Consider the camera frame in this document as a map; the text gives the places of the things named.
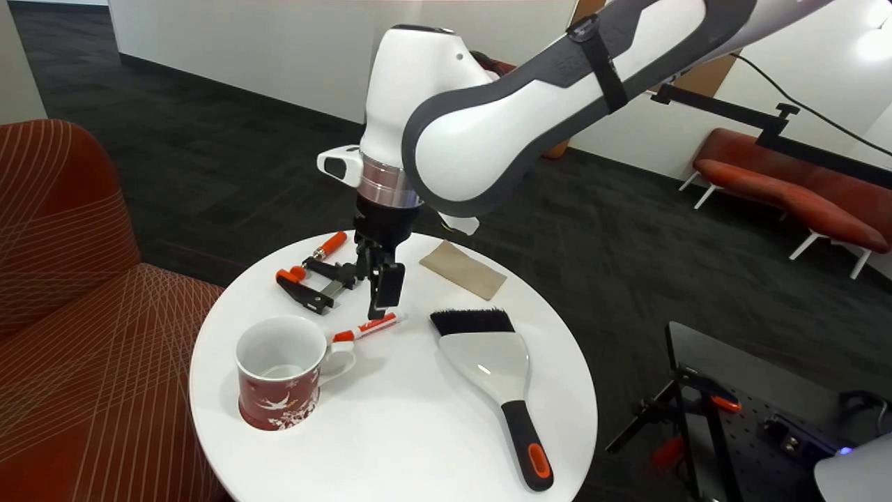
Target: black cable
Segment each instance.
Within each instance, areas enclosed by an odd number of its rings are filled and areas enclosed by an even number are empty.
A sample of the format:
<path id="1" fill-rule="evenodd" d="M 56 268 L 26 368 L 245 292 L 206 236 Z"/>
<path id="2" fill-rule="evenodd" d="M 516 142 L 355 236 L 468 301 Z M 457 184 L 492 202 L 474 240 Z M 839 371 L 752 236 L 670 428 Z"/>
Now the black cable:
<path id="1" fill-rule="evenodd" d="M 829 126 L 835 126 L 836 130 L 849 133 L 851 140 L 857 140 L 857 142 L 863 142 L 863 144 L 868 144 L 868 147 L 872 147 L 872 149 L 882 149 L 882 152 L 892 155 L 892 149 L 886 149 L 886 147 L 882 147 L 882 144 L 875 144 L 875 142 L 854 133 L 851 128 L 839 126 L 839 123 L 831 119 L 829 114 L 824 114 L 824 110 L 805 106 L 803 99 L 791 96 L 775 77 L 769 77 L 769 75 L 766 75 L 759 63 L 752 63 L 750 59 L 744 59 L 744 54 L 739 54 L 739 52 L 733 52 L 733 59 L 750 63 L 750 67 L 752 67 L 766 82 L 772 82 L 790 102 L 796 102 L 796 106 L 805 107 L 810 114 L 825 119 Z"/>

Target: couch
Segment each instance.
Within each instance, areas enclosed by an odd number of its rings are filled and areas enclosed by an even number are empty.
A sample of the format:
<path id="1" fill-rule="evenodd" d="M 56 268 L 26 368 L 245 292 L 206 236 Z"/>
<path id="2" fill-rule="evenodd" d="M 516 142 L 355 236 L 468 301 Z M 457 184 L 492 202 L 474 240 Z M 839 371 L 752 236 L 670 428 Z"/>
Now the couch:
<path id="1" fill-rule="evenodd" d="M 141 258 L 72 123 L 0 126 L 0 197 L 0 499 L 226 499 L 188 403 L 220 287 Z"/>
<path id="2" fill-rule="evenodd" d="M 694 202 L 699 209 L 718 188 L 779 205 L 810 226 L 810 236 L 790 254 L 797 258 L 812 241 L 835 240 L 860 247 L 851 279 L 860 279 L 870 254 L 892 246 L 892 188 L 851 179 L 846 173 L 761 147 L 755 135 L 713 128 L 691 158 L 694 179 L 708 187 Z"/>

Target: spatula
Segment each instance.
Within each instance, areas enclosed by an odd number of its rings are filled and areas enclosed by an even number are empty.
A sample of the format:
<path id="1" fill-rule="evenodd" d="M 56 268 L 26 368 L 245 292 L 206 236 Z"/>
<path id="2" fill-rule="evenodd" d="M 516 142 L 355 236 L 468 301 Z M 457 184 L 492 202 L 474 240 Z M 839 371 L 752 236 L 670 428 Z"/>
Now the spatula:
<path id="1" fill-rule="evenodd" d="M 532 490 L 555 481 L 548 449 L 528 410 L 531 350 L 504 308 L 443 308 L 430 315 L 440 332 L 446 358 L 502 411 L 513 438 L 522 473 Z"/>

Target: red and white mug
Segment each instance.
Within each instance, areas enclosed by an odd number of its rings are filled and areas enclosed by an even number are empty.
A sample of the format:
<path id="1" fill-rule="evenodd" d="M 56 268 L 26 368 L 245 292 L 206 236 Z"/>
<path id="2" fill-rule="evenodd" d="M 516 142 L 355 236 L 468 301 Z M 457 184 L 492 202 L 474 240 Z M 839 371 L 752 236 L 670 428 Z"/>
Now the red and white mug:
<path id="1" fill-rule="evenodd" d="M 320 378 L 357 364 L 355 336 L 327 336 L 308 318 L 269 318 L 237 342 L 241 411 L 256 428 L 302 424 L 319 400 Z"/>

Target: gray carpet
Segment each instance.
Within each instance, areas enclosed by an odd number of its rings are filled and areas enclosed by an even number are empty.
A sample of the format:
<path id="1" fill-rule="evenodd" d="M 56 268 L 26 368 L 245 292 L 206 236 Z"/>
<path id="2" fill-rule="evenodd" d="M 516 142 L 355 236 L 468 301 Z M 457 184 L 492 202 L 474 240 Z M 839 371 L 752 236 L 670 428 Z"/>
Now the gray carpet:
<path id="1" fill-rule="evenodd" d="M 50 116 L 111 149 L 148 261 L 217 283 L 262 254 L 351 226 L 355 193 L 316 173 L 316 152 L 362 128 L 152 63 L 124 63 L 107 7 L 14 6 Z M 665 325 L 683 321 L 829 388 L 892 392 L 892 287 L 854 255 L 814 246 L 775 212 L 573 149 L 460 240 L 525 276 L 577 333 L 595 368 L 601 444 L 670 372 Z M 443 233 L 433 213 L 418 223 Z M 665 428 L 596 457 L 577 499 L 687 499 L 648 469 Z"/>

